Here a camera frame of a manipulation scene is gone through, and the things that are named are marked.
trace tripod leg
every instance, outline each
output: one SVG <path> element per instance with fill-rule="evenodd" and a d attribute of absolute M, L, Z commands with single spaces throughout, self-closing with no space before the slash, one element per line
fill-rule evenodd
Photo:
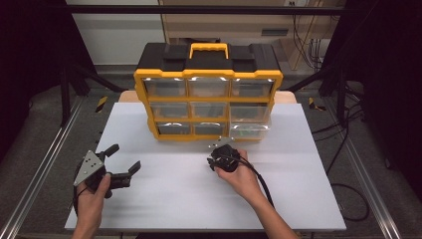
<path fill-rule="evenodd" d="M 345 103 L 345 79 L 343 71 L 340 70 L 340 79 L 337 85 L 337 118 L 341 126 L 345 127 L 344 118 L 344 103 Z"/>
<path fill-rule="evenodd" d="M 71 97 L 69 94 L 69 79 L 66 76 L 66 68 L 60 72 L 60 86 L 62 91 L 62 123 L 64 126 L 71 116 Z"/>
<path fill-rule="evenodd" d="M 331 74 L 331 72 L 332 72 L 332 66 L 327 66 L 327 67 L 321 69 L 319 72 L 316 72 L 315 74 L 313 74 L 313 75 L 307 77 L 306 79 L 302 80 L 301 82 L 287 88 L 286 91 L 294 93 L 294 92 L 300 90 L 301 88 L 309 85 L 310 83 L 312 83 L 316 80 L 325 78 L 328 74 Z"/>
<path fill-rule="evenodd" d="M 79 72 L 80 74 L 82 74 L 82 75 L 84 75 L 84 76 L 86 76 L 86 77 L 89 77 L 89 78 L 93 79 L 93 80 L 94 80 L 94 81 L 96 81 L 97 83 L 99 83 L 99 84 L 101 84 L 101 85 L 103 85 L 103 86 L 107 87 L 108 89 L 110 89 L 110 90 L 112 90 L 112 91 L 114 91 L 114 92 L 121 93 L 121 92 L 127 91 L 127 89 L 120 88 L 120 87 L 118 87 L 118 86 L 116 86 L 116 85 L 114 85 L 114 84 L 112 84 L 112 83 L 108 82 L 107 80 L 105 80 L 105 79 L 103 79 L 103 78 L 99 77 L 97 74 L 94 74 L 94 73 L 92 73 L 92 72 L 90 72 L 90 71 L 88 71 L 88 70 L 86 70 L 86 69 L 82 68 L 82 67 L 81 67 L 81 66 L 79 66 L 79 65 L 74 65 L 74 68 L 75 68 L 75 70 L 76 70 L 77 72 Z"/>

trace yellow and black storage box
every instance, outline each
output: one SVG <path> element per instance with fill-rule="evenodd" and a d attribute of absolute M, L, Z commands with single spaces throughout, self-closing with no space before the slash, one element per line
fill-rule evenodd
<path fill-rule="evenodd" d="M 157 139 L 259 140 L 283 74 L 267 44 L 148 43 L 134 78 Z"/>

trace aluminum rail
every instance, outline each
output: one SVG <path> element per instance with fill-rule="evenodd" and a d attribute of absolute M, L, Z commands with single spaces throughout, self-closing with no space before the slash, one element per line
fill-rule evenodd
<path fill-rule="evenodd" d="M 329 111 L 332 119 L 336 121 L 335 106 L 332 99 L 322 98 L 324 105 Z M 344 138 L 344 132 L 340 132 L 342 138 Z M 350 138 L 346 139 L 345 149 L 348 158 L 350 159 L 351 166 L 353 167 L 354 173 L 356 173 L 357 180 L 362 187 L 363 193 L 369 202 L 372 212 L 378 221 L 379 227 L 387 239 L 400 239 L 401 235 L 397 229 L 394 220 L 392 219 L 387 207 L 385 206 L 384 200 L 376 189 L 374 182 L 372 181 L 369 173 L 367 172 L 353 142 Z"/>
<path fill-rule="evenodd" d="M 320 15 L 362 14 L 342 7 L 197 6 L 197 5 L 46 5 L 53 12 L 77 14 L 228 14 L 228 15 Z"/>
<path fill-rule="evenodd" d="M 49 150 L 43 158 L 40 166 L 37 169 L 34 177 L 32 178 L 29 186 L 27 187 L 24 195 L 16 206 L 15 210 L 7 220 L 6 224 L 0 231 L 1 239 L 13 239 L 18 234 L 19 229 L 21 228 L 26 216 L 28 215 L 29 210 L 31 209 L 35 198 L 40 192 L 41 187 L 43 186 L 44 181 L 47 178 L 47 175 L 56 160 L 57 155 L 62 148 L 69 131 L 71 130 L 75 119 L 77 118 L 81 105 L 84 102 L 84 97 L 77 97 L 72 108 L 72 114 L 68 122 L 60 127 L 58 133 L 56 134 L 55 139 L 50 145 Z"/>

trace right hand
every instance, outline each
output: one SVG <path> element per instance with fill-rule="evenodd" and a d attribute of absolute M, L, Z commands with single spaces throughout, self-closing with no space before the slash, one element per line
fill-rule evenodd
<path fill-rule="evenodd" d="M 241 157 L 248 160 L 248 153 L 244 149 L 238 149 Z M 251 203 L 253 200 L 261 198 L 264 194 L 258 184 L 257 175 L 243 163 L 239 163 L 233 172 L 226 172 L 219 167 L 214 167 L 218 176 L 227 181 L 233 189 L 245 200 Z"/>

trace white wall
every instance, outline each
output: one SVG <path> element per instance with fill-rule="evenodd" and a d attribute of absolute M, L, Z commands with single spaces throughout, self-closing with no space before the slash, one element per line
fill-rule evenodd
<path fill-rule="evenodd" d="M 157 0 L 67 0 L 71 4 L 158 5 Z M 158 14 L 74 14 L 95 65 L 137 65 L 148 42 L 165 42 Z"/>

